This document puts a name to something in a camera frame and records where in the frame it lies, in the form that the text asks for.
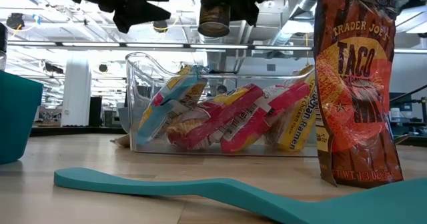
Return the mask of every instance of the desk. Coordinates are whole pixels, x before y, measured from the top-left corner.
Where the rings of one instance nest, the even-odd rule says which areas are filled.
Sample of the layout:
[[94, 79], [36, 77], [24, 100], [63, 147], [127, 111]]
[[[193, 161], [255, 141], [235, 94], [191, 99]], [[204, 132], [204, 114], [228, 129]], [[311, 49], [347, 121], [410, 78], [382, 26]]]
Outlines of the desk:
[[[53, 172], [88, 167], [147, 181], [231, 177], [294, 199], [317, 201], [357, 191], [320, 179], [317, 158], [135, 154], [109, 140], [120, 135], [32, 137], [19, 162], [0, 166], [2, 224], [272, 223], [201, 197], [150, 198], [64, 189]], [[398, 146], [406, 179], [427, 177], [427, 149]]]

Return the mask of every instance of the cylindrical can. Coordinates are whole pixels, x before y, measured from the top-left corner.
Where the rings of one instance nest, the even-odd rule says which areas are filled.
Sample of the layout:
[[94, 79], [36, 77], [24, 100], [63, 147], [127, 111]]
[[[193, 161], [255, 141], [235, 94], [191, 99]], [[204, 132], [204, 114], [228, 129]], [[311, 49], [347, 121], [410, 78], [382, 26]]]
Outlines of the cylindrical can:
[[215, 7], [200, 7], [200, 34], [206, 37], [224, 37], [230, 33], [230, 5], [221, 3]]

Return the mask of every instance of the teal object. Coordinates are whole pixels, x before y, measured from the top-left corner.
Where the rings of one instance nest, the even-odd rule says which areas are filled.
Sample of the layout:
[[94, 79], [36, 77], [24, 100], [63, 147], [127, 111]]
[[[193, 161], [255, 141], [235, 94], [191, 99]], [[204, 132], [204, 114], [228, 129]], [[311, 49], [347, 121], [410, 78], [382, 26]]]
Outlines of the teal object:
[[199, 195], [292, 224], [427, 223], [427, 179], [393, 183], [317, 203], [296, 201], [233, 179], [136, 181], [86, 168], [57, 170], [57, 186], [128, 195]]
[[42, 93], [42, 84], [0, 71], [0, 164], [24, 155]]

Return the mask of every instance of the light fixture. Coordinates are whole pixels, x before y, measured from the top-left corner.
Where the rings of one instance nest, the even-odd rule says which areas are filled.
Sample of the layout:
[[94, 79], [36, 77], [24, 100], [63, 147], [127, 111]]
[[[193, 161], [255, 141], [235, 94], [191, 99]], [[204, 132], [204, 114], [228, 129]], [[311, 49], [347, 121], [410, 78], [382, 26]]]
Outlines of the light fixture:
[[12, 13], [6, 20], [6, 25], [13, 30], [21, 30], [25, 26], [22, 13]]
[[16, 46], [49, 46], [56, 45], [54, 42], [50, 41], [8, 41], [7, 45], [16, 45]]
[[296, 46], [284, 46], [284, 47], [277, 47], [277, 46], [265, 46], [265, 45], [258, 45], [254, 47], [255, 50], [271, 50], [271, 51], [311, 51], [313, 47], [296, 47]]
[[427, 49], [397, 48], [395, 54], [427, 54]]
[[66, 47], [120, 47], [120, 43], [93, 43], [93, 42], [80, 42], [80, 43], [62, 43]]
[[95, 80], [117, 80], [117, 81], [124, 81], [126, 80], [126, 77], [92, 77], [92, 79]]
[[183, 44], [169, 43], [128, 43], [128, 47], [149, 47], [149, 48], [182, 48]]
[[294, 34], [294, 33], [313, 33], [314, 32], [314, 27], [308, 21], [292, 21], [292, 20], [289, 20], [282, 27], [281, 32], [283, 32], [283, 33], [289, 33], [289, 34]]
[[108, 66], [106, 64], [100, 64], [99, 65], [99, 71], [102, 73], [108, 72]]
[[206, 45], [206, 44], [191, 44], [191, 48], [196, 49], [247, 49], [247, 45]]
[[169, 28], [167, 26], [167, 22], [165, 20], [161, 20], [153, 22], [153, 29], [157, 33], [165, 33]]

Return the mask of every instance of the ceiling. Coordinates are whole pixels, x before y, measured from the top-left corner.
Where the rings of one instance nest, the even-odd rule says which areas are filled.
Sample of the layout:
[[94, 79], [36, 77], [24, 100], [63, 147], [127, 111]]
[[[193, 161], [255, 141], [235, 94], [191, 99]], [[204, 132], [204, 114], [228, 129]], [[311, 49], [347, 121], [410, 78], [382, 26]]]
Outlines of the ceiling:
[[[257, 26], [250, 29], [238, 21], [230, 24], [230, 34], [224, 43], [239, 44], [242, 31], [247, 35], [248, 43], [263, 41], [266, 43], [281, 29], [281, 14], [288, 0], [269, 0], [260, 4]], [[16, 41], [84, 41], [84, 42], [142, 42], [142, 43], [199, 43], [197, 20], [198, 0], [170, 0], [167, 3], [155, 3], [172, 13], [167, 21], [166, 33], [157, 33], [151, 23], [134, 25], [128, 34], [120, 33], [112, 21], [113, 14], [101, 12], [96, 4], [82, 1], [77, 4], [71, 0], [0, 0], [0, 21], [5, 24], [11, 13], [24, 14], [25, 26], [22, 31], [10, 30], [9, 40]], [[419, 44], [417, 32], [427, 32], [427, 10], [402, 13], [396, 21], [398, 35], [396, 47], [410, 48]], [[312, 45], [312, 33], [305, 36], [292, 36], [294, 45]], [[105, 105], [116, 106], [124, 102], [126, 76], [124, 57], [133, 51], [92, 50], [86, 51], [94, 81], [92, 95], [104, 96]], [[205, 54], [200, 52], [149, 52], [165, 68], [174, 71], [181, 62], [203, 63]], [[26, 76], [45, 84], [43, 103], [52, 107], [59, 105], [63, 94], [64, 76], [43, 70], [44, 63], [50, 63], [66, 71], [65, 66], [75, 51], [66, 49], [34, 49], [27, 47], [8, 48], [7, 71]], [[99, 65], [106, 64], [109, 71], [102, 73]]]

